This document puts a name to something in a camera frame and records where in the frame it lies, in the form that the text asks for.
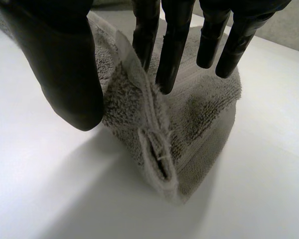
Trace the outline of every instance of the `background wall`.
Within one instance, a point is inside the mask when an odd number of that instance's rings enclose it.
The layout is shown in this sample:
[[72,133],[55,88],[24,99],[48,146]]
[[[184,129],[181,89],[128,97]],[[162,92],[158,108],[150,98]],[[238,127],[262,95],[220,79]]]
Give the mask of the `background wall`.
[[[203,16],[198,0],[195,3],[194,14]],[[231,16],[227,25],[232,24]],[[299,0],[292,0],[284,10],[276,12],[262,28],[257,30],[256,35],[299,51]]]

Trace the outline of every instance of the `gray towel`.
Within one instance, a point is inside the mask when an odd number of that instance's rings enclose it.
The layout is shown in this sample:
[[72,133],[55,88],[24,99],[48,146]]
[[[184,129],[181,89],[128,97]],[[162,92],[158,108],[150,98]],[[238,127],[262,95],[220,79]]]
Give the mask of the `gray towel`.
[[[132,12],[127,14],[133,19]],[[186,202],[231,131],[241,94],[238,71],[221,79],[215,75],[215,66],[208,70],[197,67],[200,29],[193,28],[174,89],[163,96],[154,84],[162,35],[157,36],[146,74],[121,31],[93,12],[88,19],[104,92],[104,125],[126,145],[140,172],[160,195],[176,204]],[[125,26],[130,34],[134,25],[125,22]]]

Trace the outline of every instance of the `towel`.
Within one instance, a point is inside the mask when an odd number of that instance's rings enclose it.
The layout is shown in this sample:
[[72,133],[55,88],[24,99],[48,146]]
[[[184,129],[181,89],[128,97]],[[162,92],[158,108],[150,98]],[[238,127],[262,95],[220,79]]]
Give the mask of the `towel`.
[[130,35],[128,39],[124,34],[133,32],[134,24],[123,24],[124,17],[135,21],[131,11],[112,18],[113,25],[125,26],[122,32],[94,12],[88,14],[104,93],[103,124],[126,145],[146,181],[168,201],[182,204],[207,175],[229,136],[241,95],[238,70],[221,79],[215,66],[197,67],[200,29],[191,28],[174,89],[164,96],[154,84],[163,30],[146,73]]

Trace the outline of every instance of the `black robotic finger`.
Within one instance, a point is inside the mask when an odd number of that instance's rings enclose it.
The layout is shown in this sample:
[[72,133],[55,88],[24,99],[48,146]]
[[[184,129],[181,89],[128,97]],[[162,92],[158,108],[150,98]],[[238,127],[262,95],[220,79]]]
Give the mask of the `black robotic finger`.
[[189,32],[194,2],[194,0],[162,0],[167,29],[156,84],[163,94],[169,94],[174,86]]
[[103,116],[94,40],[86,19],[93,0],[76,1],[68,17],[62,14],[65,0],[33,2],[0,0],[0,13],[55,112],[80,130],[92,129]]
[[248,44],[276,11],[283,10],[291,0],[233,0],[234,24],[216,67],[216,75],[229,77],[236,68]]
[[132,0],[136,27],[133,48],[145,71],[149,69],[159,21],[159,0]]
[[233,73],[256,30],[263,26],[272,16],[273,13],[267,13],[255,18],[234,15],[234,24],[216,66],[217,76],[227,78]]
[[214,62],[221,37],[230,16],[230,9],[210,10],[203,7],[202,9],[205,20],[201,29],[196,63],[199,67],[208,69]]

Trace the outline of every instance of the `white surface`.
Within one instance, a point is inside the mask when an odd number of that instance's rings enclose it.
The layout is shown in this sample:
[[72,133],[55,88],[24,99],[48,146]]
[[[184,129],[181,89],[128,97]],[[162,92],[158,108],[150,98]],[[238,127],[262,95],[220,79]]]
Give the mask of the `white surface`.
[[53,112],[0,31],[0,239],[299,239],[299,52],[255,37],[239,69],[229,140],[176,208],[103,126]]

